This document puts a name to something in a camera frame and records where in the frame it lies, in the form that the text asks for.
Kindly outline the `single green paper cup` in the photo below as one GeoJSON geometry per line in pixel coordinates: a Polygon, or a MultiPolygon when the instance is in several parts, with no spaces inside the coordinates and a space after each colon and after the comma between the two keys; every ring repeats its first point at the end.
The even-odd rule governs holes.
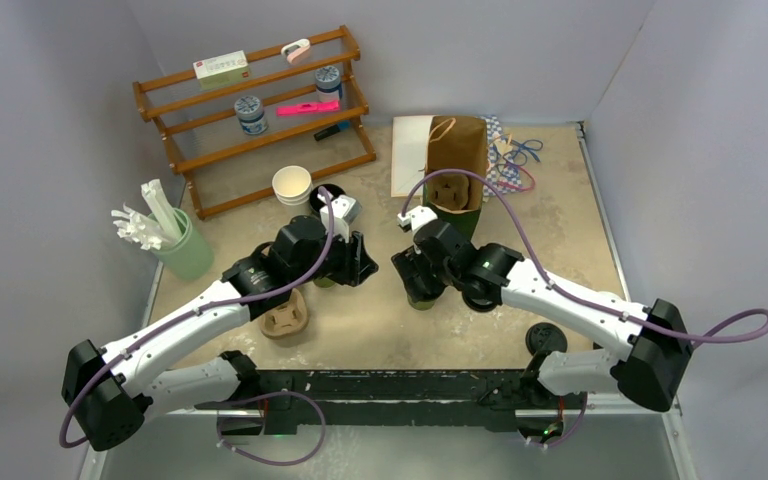
{"type": "Polygon", "coordinates": [[[426,311],[426,310],[430,310],[431,308],[434,307],[434,305],[436,303],[436,300],[435,299],[432,299],[432,300],[412,300],[412,299],[408,299],[408,303],[415,310],[426,311]]]}

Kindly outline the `brown pulp cup carrier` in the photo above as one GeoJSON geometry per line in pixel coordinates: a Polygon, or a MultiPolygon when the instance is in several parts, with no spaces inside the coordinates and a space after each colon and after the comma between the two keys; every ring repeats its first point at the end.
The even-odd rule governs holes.
{"type": "Polygon", "coordinates": [[[427,200],[448,211],[464,210],[469,202],[470,180],[464,174],[441,174],[428,180],[427,200]]]}

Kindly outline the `green paper bag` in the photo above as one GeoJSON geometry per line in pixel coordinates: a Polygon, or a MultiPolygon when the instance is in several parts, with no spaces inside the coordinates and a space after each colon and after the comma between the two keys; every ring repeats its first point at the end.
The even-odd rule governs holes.
{"type": "Polygon", "coordinates": [[[482,211],[487,170],[485,122],[473,116],[435,116],[428,138],[427,174],[464,174],[469,177],[469,202],[461,211],[448,211],[427,200],[423,186],[423,204],[437,216],[456,227],[467,238],[476,230],[482,211]]]}

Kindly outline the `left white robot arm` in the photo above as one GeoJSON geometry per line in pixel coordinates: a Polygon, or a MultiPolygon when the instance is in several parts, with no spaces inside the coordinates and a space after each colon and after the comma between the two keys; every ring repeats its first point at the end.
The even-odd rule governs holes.
{"type": "Polygon", "coordinates": [[[225,353],[182,375],[170,372],[170,366],[287,302],[293,289],[308,281],[356,287],[378,269],[362,233],[342,236],[333,223],[294,217],[273,241],[258,245],[161,320],[105,346],[90,340],[73,346],[61,387],[68,406],[61,446],[87,443],[96,451],[109,450],[150,416],[186,405],[226,401],[235,409],[249,407],[257,399],[258,382],[245,355],[225,353]]]}

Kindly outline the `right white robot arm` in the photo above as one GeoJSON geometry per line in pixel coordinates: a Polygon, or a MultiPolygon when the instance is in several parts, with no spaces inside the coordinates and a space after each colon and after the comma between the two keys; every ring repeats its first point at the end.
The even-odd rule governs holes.
{"type": "Polygon", "coordinates": [[[586,352],[540,352],[521,381],[524,399],[544,407],[558,396],[620,393],[640,407],[666,412],[674,404],[693,354],[679,309],[597,292],[557,275],[496,243],[475,247],[455,227],[401,215],[413,244],[391,261],[412,304],[434,303],[452,287],[473,311],[507,306],[535,313],[597,344],[586,352]]]}

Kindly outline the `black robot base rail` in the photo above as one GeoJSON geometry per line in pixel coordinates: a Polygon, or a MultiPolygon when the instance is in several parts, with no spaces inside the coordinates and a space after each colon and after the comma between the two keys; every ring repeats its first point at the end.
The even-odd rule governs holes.
{"type": "Polygon", "coordinates": [[[219,411],[265,410],[268,435],[302,425],[481,427],[539,436],[562,414],[579,411],[584,394],[557,397],[517,369],[261,370],[219,411]]]}

